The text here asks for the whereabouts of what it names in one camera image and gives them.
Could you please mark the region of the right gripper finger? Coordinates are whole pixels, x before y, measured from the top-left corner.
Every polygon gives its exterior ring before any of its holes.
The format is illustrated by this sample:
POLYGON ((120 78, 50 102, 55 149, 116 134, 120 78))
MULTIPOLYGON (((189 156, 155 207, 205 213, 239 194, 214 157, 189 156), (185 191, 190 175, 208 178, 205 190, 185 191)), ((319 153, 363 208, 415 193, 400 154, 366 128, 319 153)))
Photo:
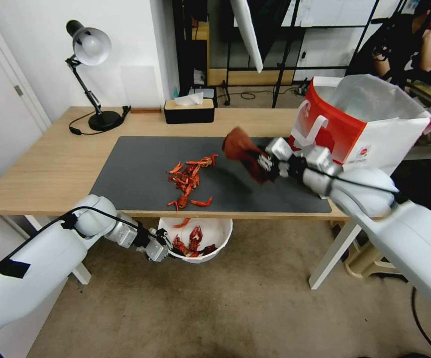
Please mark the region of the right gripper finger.
POLYGON ((267 173, 276 170, 276 159, 269 154, 260 154, 257 163, 259 167, 267 173))
POLYGON ((265 165, 267 180, 274 182, 277 178, 287 178, 289 176, 290 165, 287 162, 269 162, 265 165))

